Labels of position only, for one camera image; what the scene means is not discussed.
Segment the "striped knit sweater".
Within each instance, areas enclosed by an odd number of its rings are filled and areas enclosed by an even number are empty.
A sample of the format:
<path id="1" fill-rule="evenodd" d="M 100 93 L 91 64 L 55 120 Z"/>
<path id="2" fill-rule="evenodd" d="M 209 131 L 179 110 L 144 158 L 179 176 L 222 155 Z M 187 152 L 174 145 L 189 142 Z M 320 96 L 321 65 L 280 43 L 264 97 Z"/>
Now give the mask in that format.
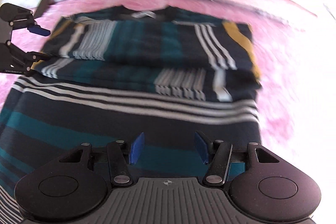
<path id="1" fill-rule="evenodd" d="M 81 144 L 144 134 L 138 176 L 201 176 L 194 133 L 234 148 L 260 141 L 252 28 L 167 7 L 111 7 L 60 19 L 47 61 L 1 110 L 1 223 L 20 223 L 16 183 Z"/>

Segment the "black remote control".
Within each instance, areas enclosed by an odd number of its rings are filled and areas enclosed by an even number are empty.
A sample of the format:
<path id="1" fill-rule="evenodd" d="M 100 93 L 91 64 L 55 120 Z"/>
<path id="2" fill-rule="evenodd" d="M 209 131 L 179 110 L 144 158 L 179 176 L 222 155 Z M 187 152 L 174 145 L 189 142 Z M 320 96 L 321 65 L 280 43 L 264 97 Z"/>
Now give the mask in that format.
<path id="1" fill-rule="evenodd" d="M 48 9 L 49 4 L 51 4 L 52 2 L 53 0 L 41 0 L 37 6 L 37 9 L 34 12 L 34 18 L 40 18 Z"/>

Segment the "pink fuzzy bed blanket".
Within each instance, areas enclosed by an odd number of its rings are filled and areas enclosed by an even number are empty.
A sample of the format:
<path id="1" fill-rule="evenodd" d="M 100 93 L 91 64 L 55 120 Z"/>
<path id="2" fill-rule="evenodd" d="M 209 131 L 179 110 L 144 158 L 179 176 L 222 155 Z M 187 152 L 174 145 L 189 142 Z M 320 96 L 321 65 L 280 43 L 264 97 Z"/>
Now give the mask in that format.
<path id="1" fill-rule="evenodd" d="M 218 102 L 211 91 L 211 68 L 163 69 L 159 65 L 66 59 L 64 67 L 46 75 L 1 77 L 1 148 L 47 150 L 73 148 L 81 141 L 105 145 L 143 132 L 148 149 L 191 150 L 193 134 L 242 147 L 249 141 L 284 142 L 296 134 L 316 140 L 335 132 L 318 102 L 330 102 L 326 80 L 332 75 L 333 24 L 305 22 L 286 26 L 242 9 L 206 0 L 68 0 L 53 5 L 40 19 L 53 27 L 64 44 L 74 32 L 73 14 L 104 18 L 113 10 L 167 7 L 187 15 L 234 19 L 241 33 L 253 35 L 262 72 L 257 93 L 248 76 L 250 61 L 242 54 L 238 71 L 228 72 L 233 102 Z M 169 85 L 155 91 L 154 79 L 177 75 L 201 79 L 201 90 Z"/>

